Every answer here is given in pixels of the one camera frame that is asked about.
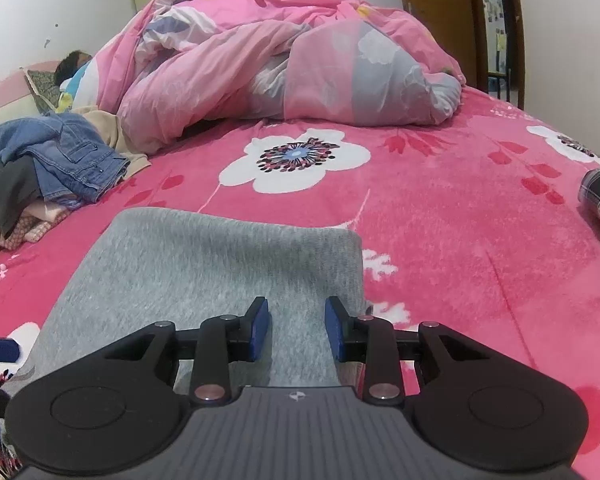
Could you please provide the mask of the beige cloth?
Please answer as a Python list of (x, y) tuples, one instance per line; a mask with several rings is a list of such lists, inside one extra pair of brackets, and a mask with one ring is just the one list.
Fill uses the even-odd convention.
[(72, 111), (90, 122), (102, 140), (129, 161), (122, 177), (123, 181), (131, 179), (134, 174), (150, 166), (148, 156), (134, 146), (116, 115), (100, 110), (97, 106), (78, 107)]

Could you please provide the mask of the sleeping person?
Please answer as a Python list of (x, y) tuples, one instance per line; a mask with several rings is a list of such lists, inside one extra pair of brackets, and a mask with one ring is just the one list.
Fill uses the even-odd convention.
[(54, 84), (60, 91), (56, 112), (95, 106), (98, 93), (98, 68), (92, 56), (81, 50), (67, 54), (54, 71)]

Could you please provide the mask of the pink checked knit blanket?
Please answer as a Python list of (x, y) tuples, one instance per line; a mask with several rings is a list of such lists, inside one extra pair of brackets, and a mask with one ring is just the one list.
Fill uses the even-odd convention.
[(20, 214), (9, 237), (4, 237), (0, 231), (0, 251), (13, 252), (23, 243), (37, 243), (69, 214), (71, 211), (64, 206), (36, 200)]

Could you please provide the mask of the grey fleece garment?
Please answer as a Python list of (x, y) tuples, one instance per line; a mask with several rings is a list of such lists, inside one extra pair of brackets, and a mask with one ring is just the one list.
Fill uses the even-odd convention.
[(241, 315), (260, 296), (272, 315), (263, 356), (232, 366), (235, 386), (356, 382), (358, 366), (332, 356), (324, 310), (331, 296), (351, 313), (366, 307), (358, 234), (132, 208), (86, 254), (5, 388), (16, 393), (153, 322), (188, 330), (212, 316)]

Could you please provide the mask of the pink floral bed sheet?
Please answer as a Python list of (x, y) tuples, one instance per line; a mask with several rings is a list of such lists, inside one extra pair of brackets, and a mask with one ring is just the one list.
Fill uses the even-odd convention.
[(440, 321), (570, 385), (590, 428), (577, 470), (600, 479), (600, 225), (580, 206), (600, 160), (469, 90), (449, 125), (223, 124), (0, 255), (0, 337), (29, 350), (120, 211), (181, 209), (340, 228), (362, 240), (364, 289), (402, 330)]

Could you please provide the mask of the dark grey trousers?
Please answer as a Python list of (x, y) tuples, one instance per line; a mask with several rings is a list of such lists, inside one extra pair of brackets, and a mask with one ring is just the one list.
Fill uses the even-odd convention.
[(0, 159), (0, 231), (4, 237), (9, 237), (20, 214), (40, 197), (31, 156), (23, 155), (11, 162)]

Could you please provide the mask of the blue denim jeans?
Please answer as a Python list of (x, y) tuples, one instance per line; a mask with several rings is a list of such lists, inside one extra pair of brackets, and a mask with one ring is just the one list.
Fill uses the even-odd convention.
[(0, 159), (30, 156), (44, 200), (94, 204), (125, 175), (129, 161), (73, 113), (23, 117), (0, 125)]

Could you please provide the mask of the brown wooden door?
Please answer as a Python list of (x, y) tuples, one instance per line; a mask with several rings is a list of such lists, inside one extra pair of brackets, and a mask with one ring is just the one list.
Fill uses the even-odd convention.
[(488, 88), (488, 49), (482, 0), (402, 0), (438, 44), (460, 63), (467, 83)]

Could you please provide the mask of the pink and grey duvet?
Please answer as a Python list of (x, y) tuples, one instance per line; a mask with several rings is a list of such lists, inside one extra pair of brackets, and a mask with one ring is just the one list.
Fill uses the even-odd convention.
[(142, 151), (215, 119), (435, 126), (458, 63), (411, 14), (363, 0), (151, 0), (102, 47), (79, 94)]

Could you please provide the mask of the patterned dark pillow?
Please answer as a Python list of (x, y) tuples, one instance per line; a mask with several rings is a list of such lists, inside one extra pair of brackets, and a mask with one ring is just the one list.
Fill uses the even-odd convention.
[(55, 113), (61, 96), (55, 74), (49, 70), (24, 70), (23, 77), (38, 111)]

